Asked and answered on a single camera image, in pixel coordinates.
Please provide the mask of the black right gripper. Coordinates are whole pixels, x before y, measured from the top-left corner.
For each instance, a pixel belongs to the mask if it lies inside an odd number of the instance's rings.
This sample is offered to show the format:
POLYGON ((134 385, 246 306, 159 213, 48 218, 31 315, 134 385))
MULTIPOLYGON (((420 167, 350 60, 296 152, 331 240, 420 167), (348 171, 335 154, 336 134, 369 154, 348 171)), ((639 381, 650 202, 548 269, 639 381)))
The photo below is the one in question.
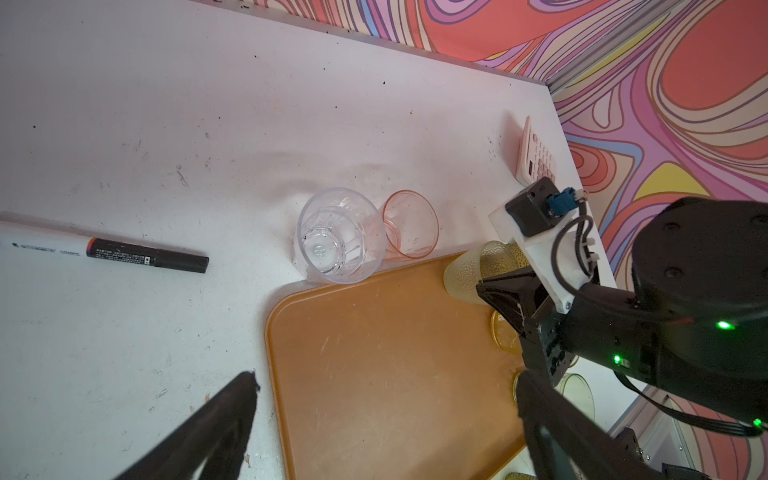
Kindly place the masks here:
POLYGON ((533 268, 481 280, 476 292, 517 332, 525 367, 551 386, 558 385, 577 354, 564 346, 561 327, 565 316, 558 312, 533 268))

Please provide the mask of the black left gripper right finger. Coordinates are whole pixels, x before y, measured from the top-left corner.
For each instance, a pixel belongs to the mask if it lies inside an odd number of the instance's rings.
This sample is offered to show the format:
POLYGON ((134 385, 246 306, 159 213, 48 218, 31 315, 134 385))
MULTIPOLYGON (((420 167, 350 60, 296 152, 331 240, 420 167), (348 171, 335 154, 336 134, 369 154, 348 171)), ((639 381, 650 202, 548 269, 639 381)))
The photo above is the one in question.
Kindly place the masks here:
POLYGON ((661 479, 641 459, 635 432, 612 438, 559 394, 525 370, 516 387, 529 455, 539 479, 661 479))

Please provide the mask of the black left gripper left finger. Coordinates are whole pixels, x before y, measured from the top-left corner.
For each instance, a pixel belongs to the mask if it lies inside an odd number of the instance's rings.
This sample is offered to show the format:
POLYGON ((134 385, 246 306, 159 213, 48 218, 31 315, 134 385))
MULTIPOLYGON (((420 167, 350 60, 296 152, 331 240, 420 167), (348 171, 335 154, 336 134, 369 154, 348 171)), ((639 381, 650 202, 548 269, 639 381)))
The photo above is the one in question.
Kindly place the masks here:
POLYGON ((238 374, 120 479, 236 479, 245 460, 260 386, 238 374))

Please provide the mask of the pale green textured glass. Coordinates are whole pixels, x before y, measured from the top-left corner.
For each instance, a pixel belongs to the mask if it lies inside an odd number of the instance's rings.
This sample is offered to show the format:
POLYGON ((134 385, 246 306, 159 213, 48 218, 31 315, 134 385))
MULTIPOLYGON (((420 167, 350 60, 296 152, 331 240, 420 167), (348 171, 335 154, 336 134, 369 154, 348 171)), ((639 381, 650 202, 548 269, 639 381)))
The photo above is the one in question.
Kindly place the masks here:
POLYGON ((484 305, 485 302, 476 291, 476 285, 480 281, 514 272, 528 265, 528 259, 517 244, 489 241, 451 262, 443 274, 444 288, 457 300, 484 305))

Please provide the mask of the yellow faceted glass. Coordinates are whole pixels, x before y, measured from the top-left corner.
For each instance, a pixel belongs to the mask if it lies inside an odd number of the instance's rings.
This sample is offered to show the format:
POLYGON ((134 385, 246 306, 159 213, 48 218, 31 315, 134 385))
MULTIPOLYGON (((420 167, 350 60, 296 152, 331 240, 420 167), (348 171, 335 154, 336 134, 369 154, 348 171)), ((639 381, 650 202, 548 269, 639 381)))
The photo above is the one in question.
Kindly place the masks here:
POLYGON ((523 354, 518 332, 497 311, 491 316, 490 331, 492 340, 499 349, 517 356, 523 354))

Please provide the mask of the bright green faceted glass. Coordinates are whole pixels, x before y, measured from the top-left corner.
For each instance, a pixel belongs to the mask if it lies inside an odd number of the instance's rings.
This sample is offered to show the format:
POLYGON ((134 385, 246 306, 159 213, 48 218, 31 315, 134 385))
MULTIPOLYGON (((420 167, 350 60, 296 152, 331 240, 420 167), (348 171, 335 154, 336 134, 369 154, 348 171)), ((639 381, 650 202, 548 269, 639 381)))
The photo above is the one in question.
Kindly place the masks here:
POLYGON ((589 420, 595 419, 595 402, 587 380, 577 373, 565 373, 555 384, 544 375, 545 383, 574 405, 589 420))

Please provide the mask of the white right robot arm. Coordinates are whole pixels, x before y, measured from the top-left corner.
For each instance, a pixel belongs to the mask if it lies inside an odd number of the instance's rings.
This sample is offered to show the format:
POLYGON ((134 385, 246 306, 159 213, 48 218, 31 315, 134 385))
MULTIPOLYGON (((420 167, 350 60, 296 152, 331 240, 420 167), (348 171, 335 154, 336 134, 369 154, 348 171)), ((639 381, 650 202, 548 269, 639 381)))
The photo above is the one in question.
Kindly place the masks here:
POLYGON ((767 207, 684 197, 640 230, 632 291, 555 273, 563 309, 532 268, 478 283, 519 333, 527 368, 557 381, 578 356, 629 389, 655 386, 729 418, 722 432, 767 428, 767 207))

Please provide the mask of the orange brown plastic tray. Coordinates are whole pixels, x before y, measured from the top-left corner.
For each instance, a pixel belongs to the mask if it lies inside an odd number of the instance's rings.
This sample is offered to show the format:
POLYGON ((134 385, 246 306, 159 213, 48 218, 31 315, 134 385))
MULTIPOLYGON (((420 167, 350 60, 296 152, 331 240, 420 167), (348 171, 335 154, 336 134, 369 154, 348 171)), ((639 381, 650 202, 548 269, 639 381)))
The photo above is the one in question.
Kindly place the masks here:
POLYGON ((522 359, 487 306, 444 289, 448 258, 281 300, 265 325, 290 479, 489 479, 525 445, 522 359))

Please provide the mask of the pink ribbed glass top row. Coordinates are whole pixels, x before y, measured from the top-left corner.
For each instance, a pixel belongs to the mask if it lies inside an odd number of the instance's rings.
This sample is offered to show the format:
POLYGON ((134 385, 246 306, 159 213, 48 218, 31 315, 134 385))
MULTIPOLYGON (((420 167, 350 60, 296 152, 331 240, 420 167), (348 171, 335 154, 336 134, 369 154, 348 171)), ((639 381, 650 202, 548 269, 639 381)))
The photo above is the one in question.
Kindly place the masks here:
POLYGON ((431 203, 413 190, 393 193, 379 208, 386 233, 385 259, 420 260, 439 240, 440 224, 431 203))

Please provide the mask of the pink calculator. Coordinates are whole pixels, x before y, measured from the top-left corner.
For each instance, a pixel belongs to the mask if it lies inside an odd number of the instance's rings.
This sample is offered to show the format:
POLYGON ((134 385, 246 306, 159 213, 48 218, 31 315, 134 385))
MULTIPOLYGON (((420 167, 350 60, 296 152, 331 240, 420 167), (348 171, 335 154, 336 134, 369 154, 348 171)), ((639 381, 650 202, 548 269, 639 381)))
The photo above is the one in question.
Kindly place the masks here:
POLYGON ((530 186, 542 178, 555 181, 556 165, 551 152, 531 126, 527 116, 519 143, 515 178, 524 186, 530 186))

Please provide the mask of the clear faceted glass near marker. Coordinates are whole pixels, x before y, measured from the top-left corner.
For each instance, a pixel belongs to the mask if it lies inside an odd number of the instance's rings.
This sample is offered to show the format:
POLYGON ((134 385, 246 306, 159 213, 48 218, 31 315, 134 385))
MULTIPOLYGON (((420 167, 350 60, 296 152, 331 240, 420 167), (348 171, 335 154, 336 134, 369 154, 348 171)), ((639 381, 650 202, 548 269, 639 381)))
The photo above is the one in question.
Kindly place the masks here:
POLYGON ((383 219, 374 204, 357 191, 331 188, 304 205, 293 264, 311 283, 355 284, 379 269, 386 245, 383 219))

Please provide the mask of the black and white marker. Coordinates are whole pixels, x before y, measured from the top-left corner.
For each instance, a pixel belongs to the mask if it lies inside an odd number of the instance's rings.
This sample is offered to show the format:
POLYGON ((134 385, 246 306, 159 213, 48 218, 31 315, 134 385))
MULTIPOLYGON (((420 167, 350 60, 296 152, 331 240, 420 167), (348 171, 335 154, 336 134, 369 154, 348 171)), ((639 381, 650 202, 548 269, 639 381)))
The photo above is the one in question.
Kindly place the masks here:
POLYGON ((1 245, 60 256, 204 274, 209 258, 196 254, 90 237, 8 221, 1 222, 1 245))

